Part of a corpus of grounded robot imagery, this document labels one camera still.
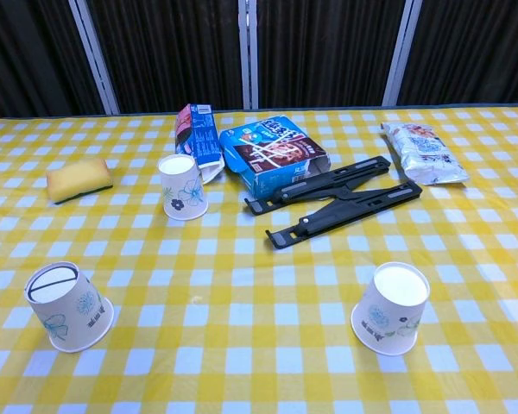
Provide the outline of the paper cup with navy flower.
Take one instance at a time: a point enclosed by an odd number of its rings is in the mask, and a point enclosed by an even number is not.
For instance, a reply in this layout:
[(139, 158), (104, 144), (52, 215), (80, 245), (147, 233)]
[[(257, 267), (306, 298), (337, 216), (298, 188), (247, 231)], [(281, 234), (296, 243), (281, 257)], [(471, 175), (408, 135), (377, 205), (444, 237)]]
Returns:
[(208, 209), (204, 186), (195, 159), (173, 154), (158, 161), (165, 213), (179, 221), (203, 216)]

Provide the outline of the paper cup with black-lined base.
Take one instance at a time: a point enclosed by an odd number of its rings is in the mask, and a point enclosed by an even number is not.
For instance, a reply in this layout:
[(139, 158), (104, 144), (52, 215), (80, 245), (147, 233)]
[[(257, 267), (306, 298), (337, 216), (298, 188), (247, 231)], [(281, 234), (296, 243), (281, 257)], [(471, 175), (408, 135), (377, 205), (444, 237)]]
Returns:
[(69, 261), (48, 264), (24, 287), (24, 297), (61, 352), (77, 353), (100, 341), (113, 324), (111, 301)]

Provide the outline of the blue chocolate cookie box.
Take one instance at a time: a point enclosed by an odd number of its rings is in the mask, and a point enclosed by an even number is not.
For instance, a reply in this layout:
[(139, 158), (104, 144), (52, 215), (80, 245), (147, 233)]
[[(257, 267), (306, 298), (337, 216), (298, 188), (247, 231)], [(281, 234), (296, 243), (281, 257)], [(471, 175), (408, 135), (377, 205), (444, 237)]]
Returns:
[(285, 116), (227, 129), (219, 141), (227, 166), (254, 198), (331, 168), (328, 153)]

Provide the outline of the black folding stand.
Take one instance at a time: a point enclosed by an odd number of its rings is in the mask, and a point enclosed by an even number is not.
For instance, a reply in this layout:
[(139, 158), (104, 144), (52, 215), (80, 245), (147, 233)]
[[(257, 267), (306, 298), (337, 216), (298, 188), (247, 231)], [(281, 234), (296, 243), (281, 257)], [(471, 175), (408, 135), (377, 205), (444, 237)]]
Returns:
[(246, 200), (245, 203), (252, 214), (260, 216), (298, 202), (333, 198), (318, 211), (301, 217), (294, 226), (266, 232), (275, 248), (287, 248), (418, 198), (422, 189), (412, 180), (386, 189), (355, 191), (358, 186), (375, 176), (387, 173), (389, 167), (388, 160), (376, 156), (282, 186), (269, 198)]

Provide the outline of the tall blue snack carton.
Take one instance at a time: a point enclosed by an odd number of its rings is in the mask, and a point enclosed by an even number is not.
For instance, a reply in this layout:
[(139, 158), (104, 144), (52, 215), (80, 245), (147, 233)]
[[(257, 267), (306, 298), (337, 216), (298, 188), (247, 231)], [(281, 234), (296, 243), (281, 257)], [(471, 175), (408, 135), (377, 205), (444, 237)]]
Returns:
[(187, 104), (175, 120), (175, 152), (192, 156), (205, 184), (224, 169), (224, 156), (210, 104)]

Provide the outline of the white paper cup green flowers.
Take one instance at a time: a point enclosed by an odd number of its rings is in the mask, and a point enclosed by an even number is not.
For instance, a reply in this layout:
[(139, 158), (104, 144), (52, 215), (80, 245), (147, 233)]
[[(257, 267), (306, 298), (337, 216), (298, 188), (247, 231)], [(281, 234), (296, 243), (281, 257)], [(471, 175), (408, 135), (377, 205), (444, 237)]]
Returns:
[(387, 262), (374, 271), (361, 300), (351, 311), (351, 327), (359, 341), (378, 354), (397, 356), (410, 351), (430, 285), (409, 264)]

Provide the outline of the dark corrugated partition panel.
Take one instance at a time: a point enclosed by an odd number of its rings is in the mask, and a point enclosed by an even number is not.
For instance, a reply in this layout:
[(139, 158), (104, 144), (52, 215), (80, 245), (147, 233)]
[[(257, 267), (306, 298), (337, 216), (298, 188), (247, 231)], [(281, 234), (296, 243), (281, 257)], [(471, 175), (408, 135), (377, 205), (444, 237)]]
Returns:
[(378, 106), (406, 0), (257, 0), (262, 108)]
[(86, 0), (123, 113), (243, 106), (238, 0)]
[(102, 114), (68, 0), (0, 0), (0, 118)]
[(518, 0), (423, 0), (398, 103), (518, 103)]

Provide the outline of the white snack bag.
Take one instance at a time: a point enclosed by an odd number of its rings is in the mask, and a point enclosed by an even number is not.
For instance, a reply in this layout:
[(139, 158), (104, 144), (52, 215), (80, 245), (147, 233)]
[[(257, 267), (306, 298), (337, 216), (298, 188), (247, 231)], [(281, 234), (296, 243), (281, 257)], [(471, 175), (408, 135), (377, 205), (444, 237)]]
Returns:
[(381, 128), (400, 156), (404, 173), (417, 184), (455, 184), (469, 179), (457, 157), (431, 126), (383, 122)]

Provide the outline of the yellow sponge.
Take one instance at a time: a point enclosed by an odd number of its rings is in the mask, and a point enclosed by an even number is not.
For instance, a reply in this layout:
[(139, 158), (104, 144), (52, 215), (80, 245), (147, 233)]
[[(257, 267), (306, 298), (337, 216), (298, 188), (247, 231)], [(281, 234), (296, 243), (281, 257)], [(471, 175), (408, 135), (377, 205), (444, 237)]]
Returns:
[(47, 194), (55, 204), (112, 186), (110, 170), (102, 159), (79, 161), (47, 173)]

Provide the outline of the white partition post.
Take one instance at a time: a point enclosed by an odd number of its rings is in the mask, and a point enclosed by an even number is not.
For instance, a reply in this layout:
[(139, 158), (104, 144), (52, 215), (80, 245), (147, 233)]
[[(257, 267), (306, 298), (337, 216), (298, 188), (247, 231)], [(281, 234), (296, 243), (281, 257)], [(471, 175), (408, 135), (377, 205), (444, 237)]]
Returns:
[(257, 0), (237, 0), (243, 108), (259, 109)]
[(394, 52), (382, 98), (382, 106), (384, 107), (397, 105), (408, 56), (414, 38), (414, 31), (418, 21), (419, 11), (417, 6), (421, 4), (421, 0), (405, 0), (401, 23), (396, 37)]
[(91, 68), (98, 95), (104, 107), (104, 112), (106, 115), (117, 116), (120, 114), (120, 109), (116, 93), (111, 83), (109, 70), (87, 1), (68, 0), (68, 2), (79, 31), (79, 38), (85, 50), (85, 56)]

